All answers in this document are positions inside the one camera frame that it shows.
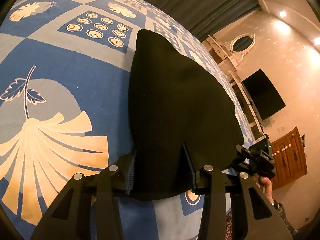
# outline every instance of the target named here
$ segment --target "ginkgo leaf pattern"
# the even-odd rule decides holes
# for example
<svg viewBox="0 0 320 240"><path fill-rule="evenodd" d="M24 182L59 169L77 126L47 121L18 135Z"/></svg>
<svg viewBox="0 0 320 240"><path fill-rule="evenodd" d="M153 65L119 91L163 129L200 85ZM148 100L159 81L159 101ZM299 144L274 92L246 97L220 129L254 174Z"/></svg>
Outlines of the ginkgo leaf pattern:
<svg viewBox="0 0 320 240"><path fill-rule="evenodd" d="M44 103L45 99L33 88L27 90L27 100L33 105Z"/></svg>
<svg viewBox="0 0 320 240"><path fill-rule="evenodd" d="M168 29L171 29L169 23L165 22L163 19L156 17L156 19L161 22L164 26L166 26Z"/></svg>
<svg viewBox="0 0 320 240"><path fill-rule="evenodd" d="M200 66L204 66L202 60L198 57L198 55L196 53L194 53L192 50L189 50L190 55L195 59L195 61L200 65Z"/></svg>
<svg viewBox="0 0 320 240"><path fill-rule="evenodd" d="M137 16L136 14L134 14L132 11L130 11L126 7L123 7L123 6L115 4L115 3L108 3L108 8L111 11L114 11L115 13L122 14L123 16L129 17L129 18L135 18Z"/></svg>
<svg viewBox="0 0 320 240"><path fill-rule="evenodd" d="M12 22L18 22L22 18L29 17L31 15L35 15L38 13L43 13L44 11L48 10L52 6L56 5L56 2L34 2L29 3L24 6L21 6L19 10L14 11L9 19Z"/></svg>
<svg viewBox="0 0 320 240"><path fill-rule="evenodd" d="M37 225L42 217L39 194L48 207L75 173L81 172L85 176L99 173L83 167L104 169L108 166L106 136L70 135L92 130L86 112L61 123L63 120L61 113L46 121L29 118L16 136L0 144L0 156L7 156L0 165L0 179L14 166L2 201L17 214L23 181L21 218L33 225ZM41 192L37 192L36 181Z"/></svg>
<svg viewBox="0 0 320 240"><path fill-rule="evenodd" d="M4 100L5 102L14 100L15 98L20 96L25 84L25 78L16 78L14 82L12 82L9 85L9 87L4 91L4 93L0 96L0 99Z"/></svg>

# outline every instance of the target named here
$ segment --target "circle pattern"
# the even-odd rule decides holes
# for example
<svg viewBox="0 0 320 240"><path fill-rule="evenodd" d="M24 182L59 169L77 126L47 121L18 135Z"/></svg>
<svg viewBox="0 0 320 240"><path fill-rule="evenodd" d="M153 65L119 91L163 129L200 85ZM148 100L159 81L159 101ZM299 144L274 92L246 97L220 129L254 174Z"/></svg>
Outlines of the circle pattern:
<svg viewBox="0 0 320 240"><path fill-rule="evenodd" d="M98 18L99 15L98 14L95 14L95 13L87 13L86 14L89 18Z"/></svg>
<svg viewBox="0 0 320 240"><path fill-rule="evenodd" d="M124 26L123 24L118 24L117 27L120 31L123 32L127 32L129 30L129 28L127 26Z"/></svg>
<svg viewBox="0 0 320 240"><path fill-rule="evenodd" d="M87 35L94 39L100 39L103 37L103 33L97 30L87 30Z"/></svg>
<svg viewBox="0 0 320 240"><path fill-rule="evenodd" d="M103 31L108 29L108 26L106 26L102 23L95 23L93 26L96 27L97 29L103 30Z"/></svg>
<svg viewBox="0 0 320 240"><path fill-rule="evenodd" d="M82 25L78 23L71 23L67 26L67 30L70 32L78 32L78 31L82 31L82 29L83 29Z"/></svg>
<svg viewBox="0 0 320 240"><path fill-rule="evenodd" d="M117 37L110 37L110 38L108 38L108 41L109 41L113 46L116 46L117 48L121 48L121 47L123 47L123 45L124 45L123 41L121 41L121 40L118 39Z"/></svg>
<svg viewBox="0 0 320 240"><path fill-rule="evenodd" d="M118 31L118 30L113 30L112 33L117 35L118 37L121 37L121 38L126 37L126 35L124 33L122 33L121 31Z"/></svg>
<svg viewBox="0 0 320 240"><path fill-rule="evenodd" d="M92 21L90 19L84 18L84 17L78 18L78 22L84 23L84 24L92 23Z"/></svg>
<svg viewBox="0 0 320 240"><path fill-rule="evenodd" d="M195 195L191 190L184 193L187 203L190 206L195 206L199 203L201 195Z"/></svg>
<svg viewBox="0 0 320 240"><path fill-rule="evenodd" d="M107 24L113 24L113 20L111 20L110 18L102 18L101 21Z"/></svg>

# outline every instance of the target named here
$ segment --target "wooden door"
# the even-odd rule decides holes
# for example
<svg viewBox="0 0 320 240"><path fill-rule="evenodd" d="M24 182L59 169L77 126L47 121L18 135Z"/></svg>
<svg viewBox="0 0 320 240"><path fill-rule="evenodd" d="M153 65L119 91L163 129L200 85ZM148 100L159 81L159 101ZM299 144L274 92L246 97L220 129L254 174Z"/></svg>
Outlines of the wooden door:
<svg viewBox="0 0 320 240"><path fill-rule="evenodd" d="M298 179L308 173L306 158L304 155L304 150L298 129L295 128L293 131L291 131L286 136L286 139L288 145L289 158L291 158L292 162L294 178Z"/></svg>
<svg viewBox="0 0 320 240"><path fill-rule="evenodd" d="M272 189L280 188L307 174L306 159L298 128L274 141L272 153L277 176L272 181Z"/></svg>
<svg viewBox="0 0 320 240"><path fill-rule="evenodd" d="M277 142L277 144L274 146L276 155L275 163L276 163L276 169L277 174L279 171L279 177L281 177L282 185L286 185L292 181L294 181L294 174L292 169L292 160L289 158L289 152L287 149L287 140L286 138L282 138Z"/></svg>

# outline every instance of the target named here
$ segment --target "black tv screen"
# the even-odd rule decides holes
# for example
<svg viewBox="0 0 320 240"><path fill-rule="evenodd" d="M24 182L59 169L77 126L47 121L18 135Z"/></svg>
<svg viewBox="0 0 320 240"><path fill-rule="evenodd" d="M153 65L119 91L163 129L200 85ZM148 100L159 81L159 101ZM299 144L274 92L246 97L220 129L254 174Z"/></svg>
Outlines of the black tv screen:
<svg viewBox="0 0 320 240"><path fill-rule="evenodd" d="M243 80L242 84L252 98L262 120L285 107L278 91L261 69Z"/></svg>

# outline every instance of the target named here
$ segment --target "blue patterned bedspread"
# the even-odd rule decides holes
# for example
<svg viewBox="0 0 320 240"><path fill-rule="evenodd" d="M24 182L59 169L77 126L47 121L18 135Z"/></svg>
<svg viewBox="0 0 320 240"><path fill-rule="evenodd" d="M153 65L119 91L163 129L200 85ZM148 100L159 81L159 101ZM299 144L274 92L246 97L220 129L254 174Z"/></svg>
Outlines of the blue patterned bedspread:
<svg viewBox="0 0 320 240"><path fill-rule="evenodd" d="M253 144L218 65L153 5L17 0L0 28L0 203L25 239L73 174L96 174L131 150L128 82L140 29L161 34L220 82L235 103L244 146ZM203 200L191 191L153 202L120 199L125 239L196 239Z"/></svg>

